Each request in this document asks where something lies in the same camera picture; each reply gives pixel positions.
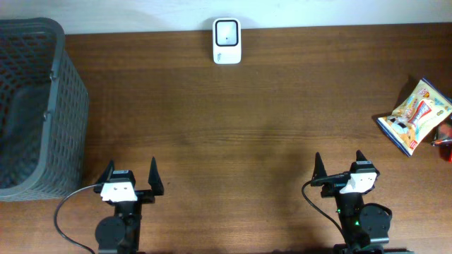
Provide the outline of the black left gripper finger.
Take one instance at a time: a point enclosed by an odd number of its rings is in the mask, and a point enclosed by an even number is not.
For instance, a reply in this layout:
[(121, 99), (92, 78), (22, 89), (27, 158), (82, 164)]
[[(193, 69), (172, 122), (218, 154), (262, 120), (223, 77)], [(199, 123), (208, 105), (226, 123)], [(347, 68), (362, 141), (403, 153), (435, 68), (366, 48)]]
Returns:
[(113, 171), (114, 171), (114, 161), (111, 159), (109, 161), (106, 169), (103, 171), (102, 175), (96, 181), (96, 184), (101, 184), (101, 183), (107, 182), (110, 179)]
[(163, 186), (162, 180), (157, 169), (157, 162), (155, 157), (151, 159), (148, 184), (150, 185), (154, 195), (164, 195), (165, 188)]

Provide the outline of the red snack bag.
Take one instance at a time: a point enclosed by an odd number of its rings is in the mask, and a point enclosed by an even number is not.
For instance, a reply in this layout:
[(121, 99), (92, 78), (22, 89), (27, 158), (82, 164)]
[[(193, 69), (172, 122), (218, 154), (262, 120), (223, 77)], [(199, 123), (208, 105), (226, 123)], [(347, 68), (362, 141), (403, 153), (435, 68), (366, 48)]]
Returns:
[(447, 162), (452, 162), (452, 146), (451, 145), (441, 146), (439, 148), (439, 151), (440, 151), (440, 156), (443, 160), (445, 160)]

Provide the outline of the silver foil packet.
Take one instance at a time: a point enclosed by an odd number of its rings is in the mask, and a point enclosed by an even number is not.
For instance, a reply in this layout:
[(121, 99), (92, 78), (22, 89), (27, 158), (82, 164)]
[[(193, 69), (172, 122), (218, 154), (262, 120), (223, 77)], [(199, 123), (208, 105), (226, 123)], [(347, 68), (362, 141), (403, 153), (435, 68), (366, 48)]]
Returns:
[(451, 137), (451, 117), (448, 117), (436, 127), (432, 146), (451, 146)]

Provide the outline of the yellow chip bag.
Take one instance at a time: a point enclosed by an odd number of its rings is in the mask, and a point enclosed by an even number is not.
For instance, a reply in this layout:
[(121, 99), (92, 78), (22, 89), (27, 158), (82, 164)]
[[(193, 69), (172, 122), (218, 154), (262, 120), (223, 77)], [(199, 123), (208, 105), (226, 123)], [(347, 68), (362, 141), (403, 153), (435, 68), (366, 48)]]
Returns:
[(376, 123), (383, 133), (407, 156), (442, 121), (451, 115), (451, 99), (429, 80), (422, 78), (408, 98)]

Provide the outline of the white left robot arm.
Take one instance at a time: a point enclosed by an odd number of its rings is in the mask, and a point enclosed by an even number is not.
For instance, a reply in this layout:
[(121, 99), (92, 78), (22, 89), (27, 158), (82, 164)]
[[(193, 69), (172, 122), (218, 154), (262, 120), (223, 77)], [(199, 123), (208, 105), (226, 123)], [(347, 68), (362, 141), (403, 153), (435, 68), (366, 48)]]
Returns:
[(156, 159), (152, 158), (148, 174), (149, 189), (136, 190), (136, 180), (131, 170), (116, 170), (110, 161), (96, 181), (94, 192), (102, 201), (114, 208), (114, 214), (99, 222), (95, 239), (99, 253), (137, 253), (141, 233), (142, 206), (153, 204), (165, 189), (160, 178)]

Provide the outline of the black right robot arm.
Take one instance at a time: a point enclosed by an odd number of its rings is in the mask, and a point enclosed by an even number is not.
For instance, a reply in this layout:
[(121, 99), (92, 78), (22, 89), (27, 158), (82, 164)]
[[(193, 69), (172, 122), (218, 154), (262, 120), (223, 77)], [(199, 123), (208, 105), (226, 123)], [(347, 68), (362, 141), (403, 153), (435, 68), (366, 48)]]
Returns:
[[(356, 160), (343, 173), (329, 175), (321, 155), (315, 154), (312, 178), (302, 186), (304, 199), (326, 219), (331, 221), (342, 236), (344, 243), (336, 244), (333, 253), (339, 254), (403, 254), (407, 249), (386, 249), (392, 211), (377, 203), (365, 203), (363, 196), (375, 188), (379, 170), (361, 151), (356, 151)], [(334, 198), (338, 221), (316, 206), (305, 193), (307, 186), (321, 187), (322, 198)]]

